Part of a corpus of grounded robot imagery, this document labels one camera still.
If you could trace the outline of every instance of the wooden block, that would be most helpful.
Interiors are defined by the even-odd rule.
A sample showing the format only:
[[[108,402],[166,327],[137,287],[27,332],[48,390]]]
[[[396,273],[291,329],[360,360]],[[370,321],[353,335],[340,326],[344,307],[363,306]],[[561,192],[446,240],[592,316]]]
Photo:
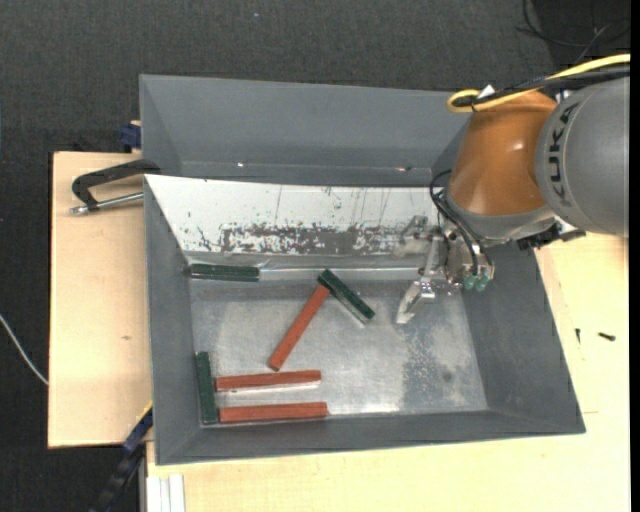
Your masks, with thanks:
[[[230,375],[216,378],[217,391],[253,389],[267,386],[291,386],[320,382],[320,370],[299,370],[280,373],[257,373],[252,375]]]
[[[282,368],[282,365],[291,354],[291,351],[298,343],[298,340],[304,333],[305,329],[311,322],[311,319],[314,317],[320,306],[324,300],[329,296],[329,289],[323,285],[318,285],[315,289],[307,303],[305,304],[302,311],[298,314],[298,317],[293,322],[293,325],[287,331],[287,334],[284,335],[282,341],[277,346],[273,355],[269,359],[269,367],[275,371],[279,371]]]
[[[329,409],[326,402],[302,402],[293,404],[249,405],[222,407],[220,423],[246,423],[252,421],[300,420],[324,418]]]

